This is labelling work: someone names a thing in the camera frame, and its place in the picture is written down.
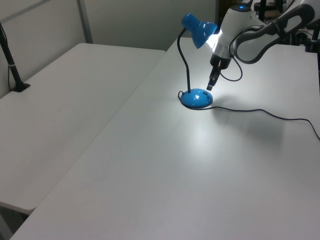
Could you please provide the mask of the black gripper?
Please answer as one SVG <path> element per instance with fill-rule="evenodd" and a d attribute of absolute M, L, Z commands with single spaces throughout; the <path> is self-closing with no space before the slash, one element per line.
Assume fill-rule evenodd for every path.
<path fill-rule="evenodd" d="M 211 91 L 212 88 L 216 85 L 220 75 L 221 70 L 225 70 L 229 67 L 229 64 L 231 62 L 231 57 L 220 57 L 217 54 L 213 53 L 210 58 L 210 64 L 212 66 L 211 73 L 209 75 L 209 80 L 206 89 L 208 91 Z"/>

